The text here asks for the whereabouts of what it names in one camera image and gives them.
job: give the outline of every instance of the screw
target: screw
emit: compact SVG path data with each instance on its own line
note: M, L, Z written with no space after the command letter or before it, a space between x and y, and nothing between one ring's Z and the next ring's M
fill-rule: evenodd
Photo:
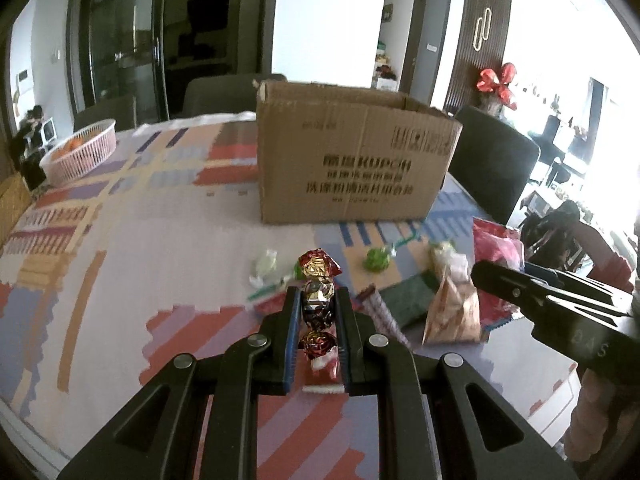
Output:
M458 354L447 354L444 356L444 364L451 368L460 368L464 364L465 360Z
M174 357L174 366L176 368L189 368L193 364L193 357L189 354L180 354Z
M381 348L389 344L389 339L386 337L386 335L374 334L369 337L369 343L372 346L377 346Z
M246 341L249 343L249 346L259 348L260 346L265 346L268 340L269 338L263 334L251 334Z

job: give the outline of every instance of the white basket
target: white basket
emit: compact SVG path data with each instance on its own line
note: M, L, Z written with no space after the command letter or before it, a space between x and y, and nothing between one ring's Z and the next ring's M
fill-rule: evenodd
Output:
M105 119L77 131L42 157L40 167L52 186L63 186L100 166L116 149L116 121ZM53 154L71 139L89 139L73 151L53 160Z

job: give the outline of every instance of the tablecloth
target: tablecloth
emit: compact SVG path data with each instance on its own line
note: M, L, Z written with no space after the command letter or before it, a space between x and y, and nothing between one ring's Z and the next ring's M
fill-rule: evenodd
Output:
M103 165L30 207L2 250L0 399L62 457L54 468L172 356L219 354L258 329L248 277L266 248L282 274L324 248L354 293L424 270L428 240L473 259L472 218L485 214L449 176L423 222L262 224L255 123L207 122L120 135ZM411 233L385 273L362 269L370 247ZM530 330L521 319L487 344L419 352L455 349L529 416L574 366ZM310 394L296 379L290 396L260 400L258 427L260 479L378 478L375 398Z

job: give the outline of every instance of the glass door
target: glass door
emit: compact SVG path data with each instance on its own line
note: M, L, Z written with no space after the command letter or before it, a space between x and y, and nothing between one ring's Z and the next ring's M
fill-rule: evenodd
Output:
M167 118L161 20L162 0L90 1L88 53L96 103L131 94L139 123Z

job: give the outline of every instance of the chair back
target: chair back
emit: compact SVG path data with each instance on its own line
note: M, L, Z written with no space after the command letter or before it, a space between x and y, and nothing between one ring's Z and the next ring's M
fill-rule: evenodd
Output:
M199 77L187 86L182 117L202 114L255 112L254 80L286 80L282 74L227 74Z
M492 218L506 224L520 199L540 148L529 137L483 111L465 106L449 173Z
M116 131L132 130L138 127L136 118L136 97L125 95L113 99L104 99L99 103L78 112L74 120L74 131L104 119L116 121Z

